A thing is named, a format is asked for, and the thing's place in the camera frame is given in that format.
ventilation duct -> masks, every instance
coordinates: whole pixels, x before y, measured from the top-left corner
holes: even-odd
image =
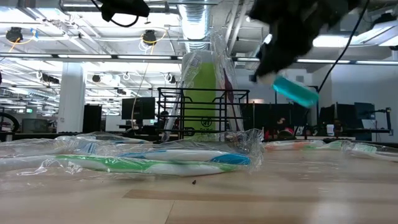
[[[210,7],[197,4],[182,4],[178,6],[181,15],[181,25],[184,38],[188,40],[203,40],[210,27]],[[208,44],[202,42],[187,42],[187,52],[206,50]]]

table surface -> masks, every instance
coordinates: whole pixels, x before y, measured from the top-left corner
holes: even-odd
[[[1,223],[397,223],[397,163],[333,151],[264,155],[251,175],[3,173]]]

black wire rack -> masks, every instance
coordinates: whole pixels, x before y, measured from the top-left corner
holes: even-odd
[[[228,120],[229,119],[247,119],[243,116],[228,116],[227,110],[233,110],[234,105],[248,104],[250,90],[224,90],[224,89],[207,89],[207,88],[171,88],[171,87],[160,87],[157,89],[159,92],[159,99],[157,101],[157,132],[160,134],[164,131],[170,131],[171,133],[177,133],[179,139],[183,139],[185,136],[193,136],[196,133],[210,134],[220,133],[229,131]],[[191,97],[186,96],[184,91],[197,91],[197,94],[209,91],[215,91],[216,96],[212,101],[193,101]],[[233,96],[234,99],[238,99],[238,102],[234,100],[234,103],[229,102],[228,98]],[[168,111],[173,109],[172,106],[167,104],[177,104],[177,111],[179,114],[170,115],[162,114],[161,111]],[[214,108],[203,107],[203,105],[215,105]],[[214,116],[192,116],[185,115],[186,110],[207,110],[214,111]],[[166,119],[175,118],[178,119],[178,125],[173,124],[172,129],[164,129],[164,122]],[[195,130],[190,127],[185,127],[186,121],[200,122],[200,123],[218,123],[218,130]]]

teal object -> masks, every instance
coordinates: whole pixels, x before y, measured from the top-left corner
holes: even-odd
[[[310,108],[318,102],[318,93],[305,88],[295,82],[292,82],[280,75],[277,75],[274,83],[272,84],[274,90],[296,103]]]

ceiling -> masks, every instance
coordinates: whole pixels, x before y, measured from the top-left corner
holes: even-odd
[[[148,4],[157,8],[158,13],[151,13],[148,18],[140,17],[137,24],[130,28],[122,28],[111,22],[102,20],[101,13],[95,7],[61,7],[59,11],[52,9],[40,9],[37,11],[20,10],[15,7],[1,7],[0,3],[0,52],[14,53],[42,53],[42,54],[129,54],[129,55],[184,55],[186,53],[181,20],[178,12],[178,1],[168,1],[171,13],[161,13],[165,1],[150,1]],[[238,17],[242,2],[238,7],[235,18],[231,18],[234,0],[204,1],[210,8],[210,32],[221,30],[223,34],[227,31],[228,22],[234,20],[237,26]],[[67,0],[64,4],[90,5],[90,1]],[[372,1],[369,8],[368,19],[379,16],[383,9],[391,9],[397,1]],[[344,27],[353,27],[357,14],[348,15],[344,19]],[[135,16],[116,14],[113,19],[123,24],[128,24],[135,19]],[[32,30],[36,30],[37,38],[23,44],[15,45],[5,38],[10,27],[21,27],[24,40],[30,41],[34,36]],[[369,29],[366,21],[361,23],[361,32]],[[153,49],[142,44],[141,35],[145,30],[154,30],[158,41]],[[268,35],[269,29],[264,24],[256,21],[247,21],[244,16],[240,30],[239,40],[233,46],[232,54],[250,55],[258,48],[264,38]],[[316,47],[305,58],[335,59],[341,52],[341,48]],[[350,47],[345,57],[355,60],[382,60],[391,55],[388,47],[377,45],[367,47]],[[140,96],[157,96],[156,88],[162,86],[175,86],[166,80],[166,75],[174,75],[177,79],[181,74],[181,66],[178,63],[138,63],[138,62],[84,62],[82,65],[88,74],[86,102],[98,103],[109,108],[104,110],[106,114],[118,113],[120,99],[127,96],[135,96],[142,82]],[[3,83],[10,85],[44,86],[47,83],[40,81],[38,77],[45,73],[62,81],[62,62],[51,60],[21,60],[18,58],[5,58],[0,62]],[[297,64],[292,68],[305,68],[313,72],[319,65]],[[126,90],[126,95],[116,93],[116,90],[104,90],[100,87],[107,87],[113,83],[93,82],[93,75],[111,77],[116,80],[119,87],[136,88]],[[50,103],[54,109],[51,113],[42,110],[45,114],[56,113],[59,102],[59,87],[53,88],[3,88],[2,105],[26,105],[30,102],[39,101],[43,104]],[[112,103],[106,99],[114,98]]]

